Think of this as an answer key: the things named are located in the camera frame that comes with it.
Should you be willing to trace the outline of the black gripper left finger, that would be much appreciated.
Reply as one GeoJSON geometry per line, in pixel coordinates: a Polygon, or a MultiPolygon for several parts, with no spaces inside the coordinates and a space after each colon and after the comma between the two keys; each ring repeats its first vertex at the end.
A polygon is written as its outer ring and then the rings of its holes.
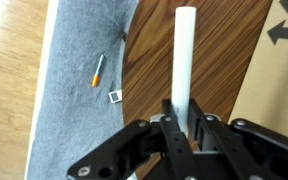
{"type": "Polygon", "coordinates": [[[164,160],[156,167],[161,177],[197,180],[193,153],[169,99],[162,101],[162,110],[157,122],[135,120],[75,162],[67,170],[67,179],[126,180],[159,152],[164,160]]]}

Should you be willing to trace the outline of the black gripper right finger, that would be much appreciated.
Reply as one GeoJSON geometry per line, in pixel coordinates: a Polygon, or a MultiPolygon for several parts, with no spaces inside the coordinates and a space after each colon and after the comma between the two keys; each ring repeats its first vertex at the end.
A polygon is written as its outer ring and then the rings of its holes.
{"type": "Polygon", "coordinates": [[[288,137],[246,119],[229,125],[189,101],[199,180],[288,180],[288,137]]]}

